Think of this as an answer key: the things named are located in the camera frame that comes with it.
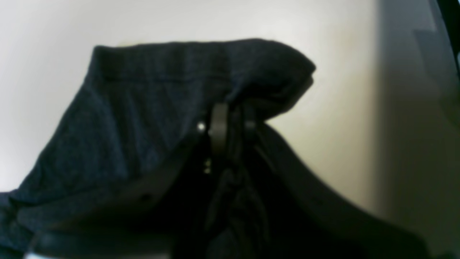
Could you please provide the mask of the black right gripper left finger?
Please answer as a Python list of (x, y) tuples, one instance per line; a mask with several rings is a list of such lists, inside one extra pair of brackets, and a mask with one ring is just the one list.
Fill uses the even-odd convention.
[(190, 252), (223, 167), (229, 113), (227, 103), (214, 104), (153, 172), (41, 232), (25, 258), (175, 259)]

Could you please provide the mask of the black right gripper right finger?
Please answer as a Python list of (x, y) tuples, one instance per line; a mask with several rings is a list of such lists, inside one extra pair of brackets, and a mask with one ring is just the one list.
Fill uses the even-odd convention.
[(327, 187), (244, 105), (247, 166), (269, 228), (264, 259), (430, 259), (417, 235), (365, 213)]

